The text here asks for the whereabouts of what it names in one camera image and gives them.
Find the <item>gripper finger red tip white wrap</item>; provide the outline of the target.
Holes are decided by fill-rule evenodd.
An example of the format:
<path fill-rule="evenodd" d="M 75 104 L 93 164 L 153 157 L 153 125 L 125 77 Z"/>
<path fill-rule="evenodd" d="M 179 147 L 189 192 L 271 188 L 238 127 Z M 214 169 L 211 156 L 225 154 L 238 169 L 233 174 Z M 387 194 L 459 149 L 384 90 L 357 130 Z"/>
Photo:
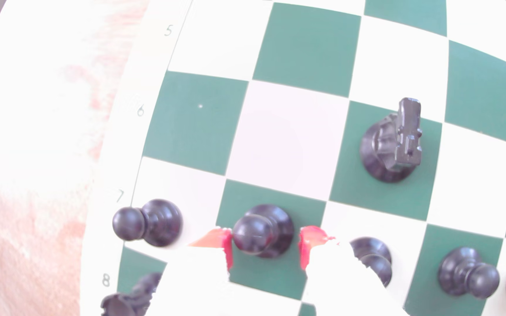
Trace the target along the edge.
<path fill-rule="evenodd" d="M 299 230 L 300 267 L 317 315 L 408 315 L 348 241 L 319 226 Z"/>
<path fill-rule="evenodd" d="M 164 270 L 147 315 L 224 315 L 231 245 L 232 230 L 214 227 L 180 248 Z"/>

